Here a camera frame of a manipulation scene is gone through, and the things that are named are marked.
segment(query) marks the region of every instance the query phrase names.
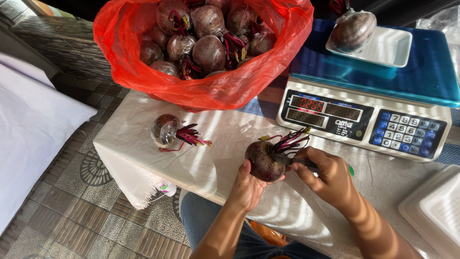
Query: scale keypad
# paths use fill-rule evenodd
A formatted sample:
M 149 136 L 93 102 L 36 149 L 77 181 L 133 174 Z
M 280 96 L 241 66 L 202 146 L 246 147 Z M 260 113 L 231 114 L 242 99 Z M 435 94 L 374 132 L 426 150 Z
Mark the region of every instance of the scale keypad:
M 369 143 L 432 159 L 447 122 L 380 110 Z

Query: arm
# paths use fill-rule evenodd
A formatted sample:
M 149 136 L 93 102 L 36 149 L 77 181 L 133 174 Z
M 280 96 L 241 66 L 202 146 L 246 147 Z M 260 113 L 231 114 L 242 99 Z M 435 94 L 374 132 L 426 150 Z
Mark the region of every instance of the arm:
M 240 166 L 230 195 L 190 259 L 231 259 L 246 214 L 253 210 L 268 184 L 249 174 L 251 163 Z
M 319 177 L 299 163 L 293 163 L 291 168 L 313 192 L 344 215 L 365 259 L 423 259 L 358 193 L 342 158 L 313 147 L 299 150 L 296 156 L 308 157 L 318 165 Z

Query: number button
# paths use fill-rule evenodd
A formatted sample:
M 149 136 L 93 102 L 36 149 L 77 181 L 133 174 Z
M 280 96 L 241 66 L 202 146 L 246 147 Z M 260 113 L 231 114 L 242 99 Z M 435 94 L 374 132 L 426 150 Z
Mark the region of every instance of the number button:
M 382 141 L 382 146 L 384 146 L 384 147 L 390 147 L 390 145 L 391 145 L 391 140 L 389 140 L 389 139 L 383 139 L 383 141 Z
M 390 121 L 399 122 L 399 118 L 401 118 L 401 115 L 393 114 L 390 118 Z
M 417 155 L 417 154 L 419 154 L 419 150 L 420 150 L 420 147 L 410 146 L 409 153 Z
M 377 129 L 377 130 L 375 131 L 375 134 L 376 134 L 377 136 L 383 137 L 383 136 L 385 135 L 385 131 L 384 131 L 383 129 Z
M 429 141 L 429 140 L 424 140 L 422 143 L 422 146 L 427 147 L 427 148 L 431 148 L 432 145 L 433 145 L 433 141 Z
M 410 143 L 412 143 L 412 139 L 413 139 L 413 138 L 414 138 L 413 136 L 404 135 L 404 140 L 403 140 L 403 142 L 409 143 L 409 144 L 410 144 Z
M 434 131 L 427 131 L 425 134 L 425 138 L 427 139 L 434 139 L 436 137 L 436 132 Z
M 409 120 L 410 120 L 409 117 L 407 117 L 407 116 L 402 116 L 401 119 L 399 120 L 399 123 L 402 123 L 402 124 L 409 124 Z
M 428 126 L 430 126 L 430 122 L 429 122 L 429 121 L 425 121 L 425 120 L 421 120 L 421 121 L 420 121 L 419 128 L 427 129 Z
M 423 139 L 421 138 L 414 138 L 414 140 L 412 141 L 412 144 L 420 146 L 422 144 L 422 141 Z
M 385 138 L 392 139 L 394 135 L 395 135 L 395 133 L 394 133 L 393 131 L 387 130 L 387 131 L 385 132 Z
M 421 148 L 419 151 L 419 155 L 427 157 L 430 154 L 430 151 L 426 148 Z
M 401 134 L 401 133 L 395 133 L 395 136 L 393 137 L 394 140 L 397 140 L 397 141 L 402 141 L 403 140 L 403 137 L 404 135 Z
M 390 120 L 390 118 L 391 118 L 391 113 L 389 113 L 389 112 L 383 112 L 381 118 L 382 118 L 383 120 Z
M 379 122 L 379 128 L 386 129 L 386 127 L 388 127 L 388 122 L 387 122 L 387 121 L 384 121 L 384 120 L 381 120 L 381 121 Z
M 428 126 L 429 129 L 434 130 L 434 131 L 438 130 L 440 127 L 441 125 L 435 122 L 430 123 L 430 126 Z
M 398 125 L 396 131 L 397 131 L 397 132 L 402 132 L 402 133 L 404 133 L 404 132 L 406 132 L 406 128 L 407 128 L 407 126 Z
M 374 141 L 372 141 L 375 145 L 380 145 L 382 143 L 381 137 L 374 137 Z
M 407 127 L 406 133 L 410 135 L 414 135 L 416 130 L 417 129 L 414 127 Z
M 398 126 L 398 124 L 390 122 L 390 123 L 388 123 L 388 127 L 386 127 L 386 128 L 389 129 L 389 130 L 396 130 L 397 126 Z
M 409 121 L 409 125 L 411 126 L 414 126 L 414 127 L 417 127 L 420 123 L 420 120 L 419 119 L 416 119 L 416 118 L 412 118 L 410 119 Z
M 401 142 L 393 141 L 391 143 L 391 148 L 399 149 L 400 146 L 401 146 Z
M 409 149 L 410 149 L 410 146 L 405 143 L 401 143 L 401 147 L 399 148 L 399 150 L 404 151 L 404 152 L 409 152 Z
M 416 135 L 417 137 L 423 138 L 423 137 L 425 137 L 425 133 L 426 133 L 426 130 L 424 130 L 424 129 L 417 129 L 417 131 L 415 132 L 415 135 Z

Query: red plastic bag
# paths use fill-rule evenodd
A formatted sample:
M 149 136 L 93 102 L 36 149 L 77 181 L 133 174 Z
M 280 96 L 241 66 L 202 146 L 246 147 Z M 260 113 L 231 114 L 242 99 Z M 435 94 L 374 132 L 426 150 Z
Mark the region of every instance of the red plastic bag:
M 142 35 L 156 23 L 157 2 L 109 1 L 94 21 L 94 40 L 110 62 L 115 82 L 191 112 L 244 106 L 286 69 L 310 34 L 313 22 L 309 0 L 248 1 L 275 32 L 273 49 L 239 69 L 205 79 L 180 80 L 149 68 L 139 59 Z

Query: hand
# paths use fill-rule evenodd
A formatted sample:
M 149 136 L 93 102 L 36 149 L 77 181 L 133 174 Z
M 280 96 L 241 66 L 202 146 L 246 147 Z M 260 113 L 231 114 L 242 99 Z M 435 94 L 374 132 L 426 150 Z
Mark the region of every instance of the hand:
M 225 204 L 234 206 L 235 209 L 240 210 L 246 214 L 254 209 L 259 203 L 262 192 L 267 185 L 272 182 L 261 181 L 251 174 L 251 163 L 245 159 L 243 164 L 238 169 L 235 183 L 230 191 L 230 195 Z
M 315 194 L 339 211 L 346 209 L 358 197 L 348 164 L 341 157 L 313 147 L 300 149 L 295 157 L 309 158 L 318 166 L 321 170 L 319 177 L 300 163 L 293 163 L 291 168 Z

